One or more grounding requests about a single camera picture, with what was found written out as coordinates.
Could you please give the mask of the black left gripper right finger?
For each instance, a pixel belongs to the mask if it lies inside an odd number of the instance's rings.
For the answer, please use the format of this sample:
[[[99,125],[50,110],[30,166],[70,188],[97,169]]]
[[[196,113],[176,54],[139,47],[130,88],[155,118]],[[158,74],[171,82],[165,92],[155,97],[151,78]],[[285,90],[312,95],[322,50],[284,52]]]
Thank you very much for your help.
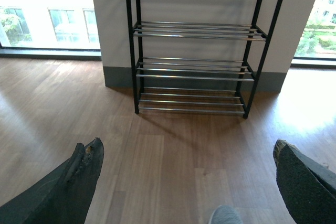
[[[335,223],[335,173],[278,139],[276,182],[296,223]]]

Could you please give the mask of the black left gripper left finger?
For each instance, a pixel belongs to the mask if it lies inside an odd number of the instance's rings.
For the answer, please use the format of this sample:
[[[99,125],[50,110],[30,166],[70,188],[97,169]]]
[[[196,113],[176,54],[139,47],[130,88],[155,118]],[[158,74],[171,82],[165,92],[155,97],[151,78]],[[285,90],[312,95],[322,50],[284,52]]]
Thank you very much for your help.
[[[1,206],[1,223],[84,223],[103,158],[101,139],[78,143],[69,159]]]

